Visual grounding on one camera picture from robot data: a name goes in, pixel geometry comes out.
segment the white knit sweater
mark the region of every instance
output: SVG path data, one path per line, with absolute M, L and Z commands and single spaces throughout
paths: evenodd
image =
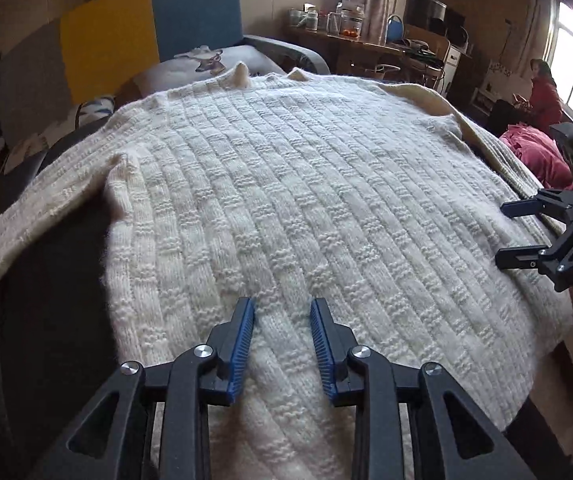
M 442 363 L 501 428 L 570 326 L 567 294 L 495 267 L 548 242 L 500 213 L 508 183 L 539 185 L 434 91 L 238 65 L 129 105 L 46 168 L 0 216 L 0 276 L 104 186 L 122 360 L 170 361 L 258 300 L 240 401 L 211 410 L 214 478 L 345 479 L 351 410 L 323 395 L 311 295 L 391 361 Z

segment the pillow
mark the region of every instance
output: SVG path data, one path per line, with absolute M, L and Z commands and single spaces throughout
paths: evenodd
M 174 59 L 160 63 L 134 76 L 133 81 L 142 97 L 212 78 L 243 62 L 250 75 L 266 75 L 284 71 L 267 56 L 250 45 L 230 46 L 211 50 L 201 46 Z
M 63 120 L 84 99 L 71 97 L 60 47 L 60 20 L 30 34 L 0 60 L 0 127 L 9 149 Z
M 97 97 L 72 108 L 65 120 L 49 124 L 41 134 L 32 134 L 13 147 L 4 164 L 4 174 L 18 167 L 31 155 L 42 150 L 48 150 L 58 140 L 84 126 L 84 124 L 112 115 L 114 108 L 115 105 L 111 96 Z

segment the red clothing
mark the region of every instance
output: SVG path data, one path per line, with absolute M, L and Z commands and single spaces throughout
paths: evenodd
M 553 139 L 531 126 L 512 124 L 500 140 L 546 188 L 573 189 L 571 170 Z
M 545 134 L 549 133 L 549 126 L 557 124 L 563 119 L 563 105 L 555 86 L 543 77 L 533 80 L 533 91 L 529 98 L 533 117 L 531 123 Z

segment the cabinet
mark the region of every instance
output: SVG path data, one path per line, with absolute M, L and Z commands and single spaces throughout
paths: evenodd
M 455 46 L 449 46 L 447 58 L 445 59 L 445 75 L 436 88 L 443 97 L 446 97 L 451 89 L 451 82 L 453 81 L 455 70 L 457 70 L 457 64 L 460 62 L 461 54 Z
M 462 54 L 457 63 L 457 72 L 451 82 L 447 99 L 455 108 L 464 112 L 473 100 L 476 88 L 483 87 L 484 76 L 489 68 L 489 57 L 473 47 L 471 55 Z

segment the pink blanket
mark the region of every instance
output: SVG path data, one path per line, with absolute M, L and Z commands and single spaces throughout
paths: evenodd
M 573 189 L 569 166 L 547 134 L 532 126 L 512 124 L 500 140 L 531 170 L 543 186 Z

